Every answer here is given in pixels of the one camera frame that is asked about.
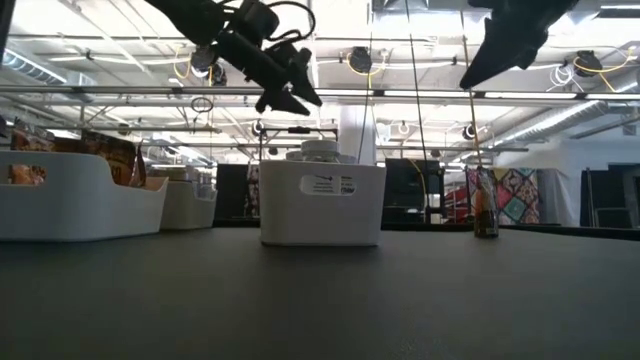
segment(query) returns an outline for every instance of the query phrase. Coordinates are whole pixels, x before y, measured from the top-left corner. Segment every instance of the round light fixture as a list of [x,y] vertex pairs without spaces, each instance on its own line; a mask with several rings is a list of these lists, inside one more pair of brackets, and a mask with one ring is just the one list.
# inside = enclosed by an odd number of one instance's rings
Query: round light fixture
[[260,120],[253,123],[251,126],[251,133],[253,136],[260,136],[260,131],[263,129],[262,123]]
[[407,135],[409,133],[409,126],[407,126],[407,123],[405,123],[404,120],[402,121],[402,124],[398,125],[398,132],[402,135]]
[[473,129],[473,126],[471,126],[471,125],[465,126],[465,128],[462,130],[462,137],[465,140],[473,140],[475,134],[476,134],[476,132]]

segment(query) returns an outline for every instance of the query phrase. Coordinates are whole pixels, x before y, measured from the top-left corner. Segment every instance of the food package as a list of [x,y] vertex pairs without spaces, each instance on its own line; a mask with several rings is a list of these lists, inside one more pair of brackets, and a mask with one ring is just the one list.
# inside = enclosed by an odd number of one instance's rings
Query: food package
[[478,190],[476,191],[476,213],[474,233],[478,238],[498,237],[498,202],[496,178],[492,170],[478,167]]
[[107,160],[116,184],[123,186],[132,184],[138,154],[133,143],[86,130],[82,132],[82,142],[86,154],[98,155]]
[[147,168],[144,165],[144,157],[142,156],[142,142],[136,148],[136,160],[133,167],[133,175],[131,176],[131,187],[144,187],[147,185]]
[[[55,136],[35,125],[16,119],[11,134],[11,150],[14,151],[53,151]],[[40,166],[14,164],[9,168],[12,184],[40,185],[47,178],[47,171]]]

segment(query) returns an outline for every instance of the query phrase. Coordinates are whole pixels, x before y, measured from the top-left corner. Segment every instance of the gray table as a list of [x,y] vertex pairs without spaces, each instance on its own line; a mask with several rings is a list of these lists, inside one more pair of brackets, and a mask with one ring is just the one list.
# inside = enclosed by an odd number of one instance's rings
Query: gray table
[[638,359],[640,243],[258,230],[0,244],[4,359]]

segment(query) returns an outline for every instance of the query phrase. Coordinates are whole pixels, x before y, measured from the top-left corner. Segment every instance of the fluorescent light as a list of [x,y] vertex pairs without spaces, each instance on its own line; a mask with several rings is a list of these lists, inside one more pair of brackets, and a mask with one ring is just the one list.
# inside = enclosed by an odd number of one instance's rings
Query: fluorescent light
[[[384,95],[391,97],[416,97],[416,92],[414,90],[386,90]],[[469,93],[464,91],[418,91],[418,96],[434,98],[466,98],[469,97]]]
[[633,101],[640,100],[640,94],[590,94],[589,100]]
[[165,165],[165,164],[153,164],[152,168],[165,168],[165,169],[180,169],[186,167],[186,165]]
[[573,93],[527,93],[527,92],[488,92],[484,95],[490,99],[574,99]]
[[54,130],[54,129],[52,129],[52,130],[47,130],[47,131],[52,133],[56,137],[60,137],[60,138],[80,139],[80,135],[72,133],[71,131],[67,131],[67,130]]
[[164,140],[170,144],[175,144],[176,142],[173,141],[173,139],[171,139],[171,136],[169,136],[166,132],[161,132],[161,133],[153,133],[151,134],[151,139],[153,140]]
[[172,84],[179,85],[180,87],[184,87],[184,84],[182,83],[182,81],[178,80],[177,78],[170,77],[169,82]]
[[373,95],[373,91],[317,89],[316,94],[318,96],[367,96]]
[[29,64],[29,65],[33,66],[34,68],[36,68],[36,69],[38,69],[38,70],[40,70],[40,71],[42,71],[42,72],[47,73],[47,75],[51,75],[51,76],[53,76],[54,78],[56,78],[56,79],[58,79],[58,80],[62,81],[62,82],[63,82],[63,83],[65,83],[65,84],[67,83],[67,79],[63,78],[62,76],[60,76],[60,75],[58,75],[58,74],[54,73],[53,71],[51,71],[51,70],[49,70],[49,69],[46,69],[46,68],[44,68],[44,67],[42,67],[42,66],[40,66],[40,65],[36,64],[35,62],[33,62],[33,61],[31,61],[31,60],[27,59],[26,57],[24,57],[24,56],[22,56],[22,55],[20,55],[20,54],[16,53],[15,51],[12,51],[12,50],[10,50],[10,49],[4,49],[4,51],[5,51],[5,52],[7,52],[7,53],[9,53],[10,55],[12,55],[12,56],[14,56],[14,57],[16,57],[16,58],[20,59],[20,60],[22,60],[22,61],[26,62],[27,64]]
[[603,10],[640,10],[640,5],[602,5]]

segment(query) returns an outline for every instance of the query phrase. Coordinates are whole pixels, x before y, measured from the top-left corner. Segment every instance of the yellow cable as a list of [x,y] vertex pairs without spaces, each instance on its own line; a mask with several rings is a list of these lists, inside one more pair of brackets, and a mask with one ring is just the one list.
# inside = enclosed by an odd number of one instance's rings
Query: yellow cable
[[378,70],[372,72],[372,73],[368,73],[368,74],[363,74],[359,71],[357,71],[356,69],[353,68],[353,66],[351,66],[351,64],[349,63],[349,60],[351,59],[351,53],[347,54],[347,66],[349,67],[349,69],[351,69],[351,71],[353,71],[354,73],[360,75],[360,76],[373,76],[376,75],[377,73],[379,73],[380,71],[384,70],[385,65],[384,65],[384,59],[382,60],[382,65],[380,65],[380,67],[378,68]]
[[[176,57],[175,60],[178,60],[178,55],[180,55],[180,48],[176,46]],[[191,72],[191,56],[189,56],[189,61],[187,62],[187,73],[182,75],[178,72],[178,64],[176,62],[173,63],[173,72],[176,73],[176,76],[180,79],[186,79],[189,77],[189,73]]]
[[[460,10],[460,19],[462,21],[462,42],[464,47],[464,58],[469,69],[469,48],[467,46],[467,33],[464,30],[464,12]],[[471,106],[471,126],[473,127],[473,145],[478,153],[478,165],[482,167],[482,153],[480,152],[480,141],[478,140],[478,127],[476,126],[476,108],[473,104],[473,90],[469,89],[469,105]]]
[[426,223],[427,222],[427,209],[425,208],[425,202],[426,202],[426,198],[427,198],[427,185],[424,181],[424,174],[422,173],[422,170],[420,170],[420,168],[418,167],[418,165],[416,165],[416,162],[413,161],[412,159],[407,159],[409,160],[409,162],[411,163],[411,165],[413,165],[414,168],[416,168],[416,170],[418,171],[418,174],[420,174],[420,180],[422,180],[422,207],[424,210],[424,213],[422,214],[422,218],[423,221]]
[[579,57],[576,57],[575,59],[573,59],[573,65],[575,67],[577,67],[578,69],[580,69],[580,70],[589,71],[589,72],[596,73],[596,74],[606,74],[606,73],[609,73],[609,72],[612,72],[612,71],[620,70],[623,67],[627,66],[629,61],[631,61],[631,54],[633,54],[633,49],[629,49],[629,55],[627,55],[627,59],[624,61],[624,63],[622,63],[622,65],[615,66],[615,67],[612,67],[612,68],[606,69],[606,70],[589,69],[587,67],[578,65],[578,60],[580,59]]
[[611,92],[617,92],[616,89],[613,88],[613,86],[611,86],[611,83],[609,83],[609,80],[607,80],[606,77],[604,77],[604,74],[598,74],[600,75],[600,77],[602,78],[602,81],[604,81],[604,83],[607,85],[607,87],[609,88],[609,90],[611,90]]

